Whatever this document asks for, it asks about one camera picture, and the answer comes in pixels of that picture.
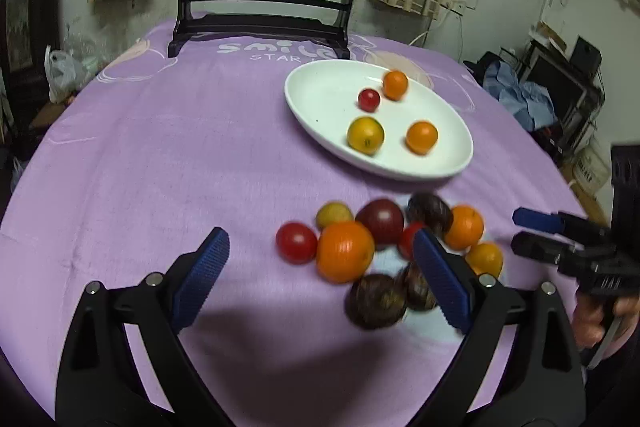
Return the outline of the person's right hand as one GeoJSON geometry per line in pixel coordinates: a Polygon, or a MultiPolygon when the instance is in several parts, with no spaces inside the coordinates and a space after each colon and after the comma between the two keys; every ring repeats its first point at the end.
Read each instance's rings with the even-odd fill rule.
{"type": "MultiPolygon", "coordinates": [[[[605,328],[602,326],[603,308],[593,296],[577,291],[575,297],[576,307],[572,320],[575,340],[580,349],[592,348],[596,343],[600,343],[605,334],[605,328]]],[[[614,314],[622,321],[608,349],[604,352],[605,359],[622,349],[634,333],[639,322],[639,296],[618,299],[614,306],[614,314]]]]}

